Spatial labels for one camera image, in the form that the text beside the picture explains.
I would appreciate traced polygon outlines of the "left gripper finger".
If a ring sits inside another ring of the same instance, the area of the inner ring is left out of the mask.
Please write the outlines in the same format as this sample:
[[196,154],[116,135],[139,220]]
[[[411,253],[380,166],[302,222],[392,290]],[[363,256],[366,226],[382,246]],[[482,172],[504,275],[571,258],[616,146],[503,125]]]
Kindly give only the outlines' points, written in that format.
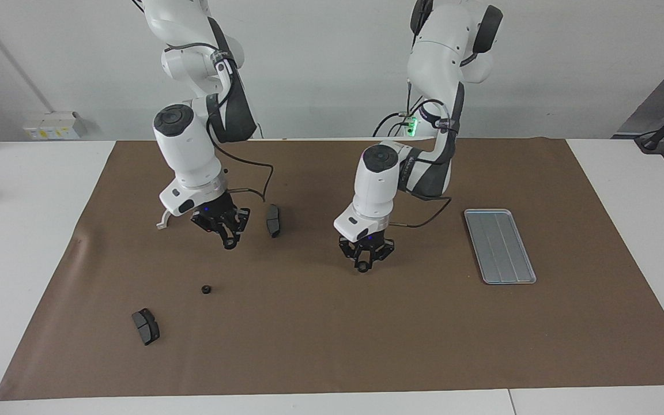
[[361,250],[359,243],[351,241],[339,241],[339,247],[342,250],[343,255],[353,261],[355,269],[360,270],[359,263]]
[[374,267],[374,263],[382,262],[395,250],[394,241],[383,241],[381,244],[371,245],[367,248],[369,252],[369,260],[367,266],[369,269]]

